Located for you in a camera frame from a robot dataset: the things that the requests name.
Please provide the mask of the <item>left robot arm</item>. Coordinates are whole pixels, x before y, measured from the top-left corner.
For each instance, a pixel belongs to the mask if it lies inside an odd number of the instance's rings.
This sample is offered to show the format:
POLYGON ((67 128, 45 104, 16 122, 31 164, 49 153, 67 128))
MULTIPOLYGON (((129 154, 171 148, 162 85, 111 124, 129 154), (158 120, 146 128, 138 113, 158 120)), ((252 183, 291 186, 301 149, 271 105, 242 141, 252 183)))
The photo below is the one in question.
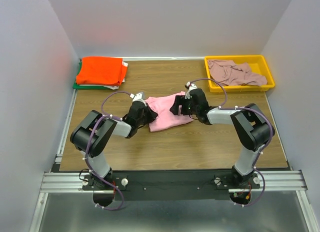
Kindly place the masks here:
POLYGON ((92 110, 74 129, 70 142, 82 152, 93 183, 101 190, 112 183, 112 169, 103 153, 112 136, 129 139, 138 129, 155 121, 158 114, 147 103, 133 102, 128 113, 118 118, 92 110))

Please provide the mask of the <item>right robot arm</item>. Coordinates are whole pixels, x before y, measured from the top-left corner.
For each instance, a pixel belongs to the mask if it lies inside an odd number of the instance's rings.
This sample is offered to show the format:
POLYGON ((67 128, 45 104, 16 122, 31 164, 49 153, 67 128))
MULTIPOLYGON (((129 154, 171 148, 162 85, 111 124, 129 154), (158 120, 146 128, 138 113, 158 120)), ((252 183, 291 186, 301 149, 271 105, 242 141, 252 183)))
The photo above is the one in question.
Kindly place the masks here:
POLYGON ((256 104, 231 109, 209 106, 202 89, 192 85, 185 95, 175 97, 169 111, 173 115, 196 116, 206 125, 233 125, 242 150, 226 182, 241 188, 253 176, 254 168, 264 147, 272 140, 275 130, 256 104))

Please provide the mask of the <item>pink t shirt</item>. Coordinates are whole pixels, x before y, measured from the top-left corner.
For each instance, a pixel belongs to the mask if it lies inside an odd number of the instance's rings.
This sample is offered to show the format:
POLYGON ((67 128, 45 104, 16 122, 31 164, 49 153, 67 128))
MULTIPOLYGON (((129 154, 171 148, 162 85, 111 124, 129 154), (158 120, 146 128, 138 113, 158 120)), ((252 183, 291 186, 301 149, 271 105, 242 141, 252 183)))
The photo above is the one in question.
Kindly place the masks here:
POLYGON ((170 112, 170 108, 173 106, 176 96, 185 96, 185 92, 181 91, 176 94, 172 94, 164 97, 149 97, 146 99, 146 103, 150 109, 157 113, 157 117, 154 121, 149 123, 150 132, 158 132, 166 130, 175 126, 184 125, 193 121, 187 115, 173 115, 170 112))

